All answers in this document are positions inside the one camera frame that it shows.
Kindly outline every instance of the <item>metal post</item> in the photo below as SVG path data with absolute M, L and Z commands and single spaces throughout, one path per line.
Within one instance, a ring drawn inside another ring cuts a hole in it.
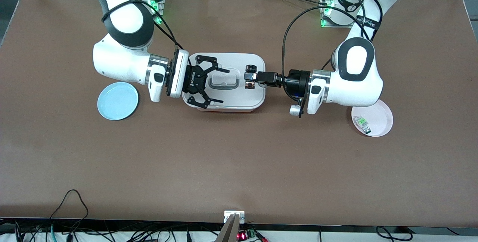
M 238 239 L 240 215 L 231 214 L 222 227 L 215 242 L 236 242 Z

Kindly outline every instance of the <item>table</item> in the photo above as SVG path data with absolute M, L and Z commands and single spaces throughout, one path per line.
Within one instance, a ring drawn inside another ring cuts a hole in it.
M 280 71 L 284 31 L 309 2 L 168 0 L 191 54 L 254 53 Z M 461 0 L 399 0 L 375 38 L 391 132 L 355 132 L 350 108 L 292 117 L 281 89 L 252 113 L 148 99 L 124 121 L 97 112 L 114 82 L 92 65 L 97 0 L 21 0 L 0 49 L 0 214 L 48 217 L 78 189 L 89 218 L 478 227 L 478 45 Z M 294 24 L 286 69 L 320 68 L 347 29 Z M 151 53 L 172 57 L 156 31 Z M 75 197 L 58 217 L 84 214 Z

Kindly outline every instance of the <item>blue plate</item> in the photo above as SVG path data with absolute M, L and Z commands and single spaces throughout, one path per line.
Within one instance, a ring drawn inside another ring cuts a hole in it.
M 108 120 L 130 116 L 138 106 L 138 91 L 126 82 L 116 82 L 103 89 L 98 97 L 98 111 Z

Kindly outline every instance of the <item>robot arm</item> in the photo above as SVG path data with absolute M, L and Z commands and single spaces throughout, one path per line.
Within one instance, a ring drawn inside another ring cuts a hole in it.
M 396 1 L 378 0 L 383 13 Z M 367 36 L 372 38 L 379 27 L 380 10 L 374 0 L 364 0 L 363 7 L 366 17 L 362 17 L 363 11 L 360 10 L 357 19 L 364 21 Z M 309 114 L 315 114 L 324 102 L 343 106 L 372 106 L 379 99 L 384 82 L 377 70 L 375 48 L 361 33 L 360 27 L 354 24 L 345 41 L 335 49 L 331 57 L 334 72 L 290 70 L 288 77 L 282 77 L 273 72 L 255 73 L 249 67 L 244 78 L 247 82 L 267 86 L 280 87 L 285 84 L 288 95 L 294 96 L 297 101 L 289 113 L 299 118 L 306 100 Z
M 103 14 L 132 0 L 98 0 Z M 177 50 L 174 59 L 147 52 L 152 42 L 154 22 L 147 6 L 126 4 L 104 18 L 108 34 L 93 48 L 94 68 L 101 75 L 147 85 L 150 98 L 159 102 L 163 87 L 178 98 L 186 74 L 189 53 Z

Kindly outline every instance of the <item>mounting plate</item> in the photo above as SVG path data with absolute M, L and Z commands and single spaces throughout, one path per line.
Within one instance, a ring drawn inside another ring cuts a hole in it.
M 239 211 L 239 210 L 224 210 L 224 223 L 226 223 L 230 215 L 234 215 L 234 214 L 239 214 L 241 224 L 245 223 L 246 217 L 244 216 L 244 211 Z

